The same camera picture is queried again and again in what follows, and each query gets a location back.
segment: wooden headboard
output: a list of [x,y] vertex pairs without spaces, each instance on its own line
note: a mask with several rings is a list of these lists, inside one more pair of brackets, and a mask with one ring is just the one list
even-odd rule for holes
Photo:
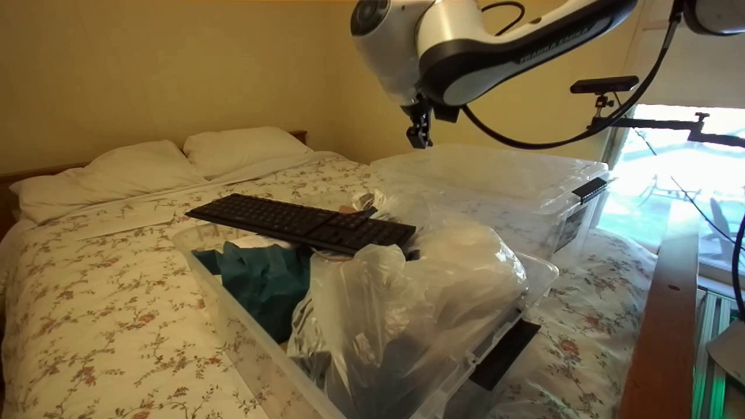
[[[297,143],[307,145],[307,132],[288,132],[293,138],[297,138]],[[28,179],[28,177],[40,177],[40,176],[55,176],[62,172],[68,169],[81,169],[80,165],[55,165],[55,169],[42,169],[42,170],[28,170],[28,172],[13,172],[7,177],[0,177],[0,240],[4,237],[4,234],[16,223],[16,214],[19,214],[19,198],[16,193],[10,192],[10,186],[19,179]]]

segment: plastic bag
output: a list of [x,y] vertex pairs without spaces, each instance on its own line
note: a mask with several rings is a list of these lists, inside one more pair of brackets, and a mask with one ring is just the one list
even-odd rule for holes
[[300,306],[288,355],[314,353],[314,379],[346,418],[442,415],[444,388],[467,379],[473,355],[516,317],[527,296],[518,258],[481,223],[423,229],[420,261],[397,247],[311,258],[311,307]]

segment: cream wall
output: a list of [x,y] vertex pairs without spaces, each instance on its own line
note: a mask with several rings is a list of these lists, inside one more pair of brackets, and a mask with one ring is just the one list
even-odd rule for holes
[[0,176],[252,123],[336,150],[328,6],[0,2]]
[[[559,2],[560,0],[529,2],[529,19],[539,10],[557,8]],[[336,22],[345,22],[349,10],[352,6],[338,8]],[[569,86],[577,79],[622,76],[635,24],[638,17],[596,43],[499,86],[473,104],[474,114],[501,133],[529,143],[559,140],[584,132],[594,116],[594,99],[571,97]],[[373,161],[409,150],[406,140],[407,119],[402,112],[387,99],[369,70],[364,69],[352,41],[345,36],[338,36],[336,41],[338,44],[332,57],[338,58],[338,69],[345,70],[338,76],[343,94],[340,111],[336,114],[338,133],[343,138],[340,150],[358,161]],[[436,122],[430,138],[441,145],[496,145],[473,128],[465,116],[454,127]],[[603,140],[584,140],[573,148],[552,150],[552,154],[598,159],[601,148]]]

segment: black keyboard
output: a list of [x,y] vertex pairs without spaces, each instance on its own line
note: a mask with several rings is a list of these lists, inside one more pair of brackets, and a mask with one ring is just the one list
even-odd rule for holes
[[416,230],[414,227],[369,219],[369,212],[345,214],[238,193],[193,207],[186,214],[336,254],[356,254],[366,244],[406,249]]

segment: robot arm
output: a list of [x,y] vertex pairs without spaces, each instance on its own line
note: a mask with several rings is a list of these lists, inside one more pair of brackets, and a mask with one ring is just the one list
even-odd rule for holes
[[[742,0],[674,0],[698,34],[745,34]],[[352,36],[381,86],[409,114],[409,140],[428,148],[428,114],[458,107],[622,24],[635,0],[569,0],[492,36],[474,0],[358,0]]]

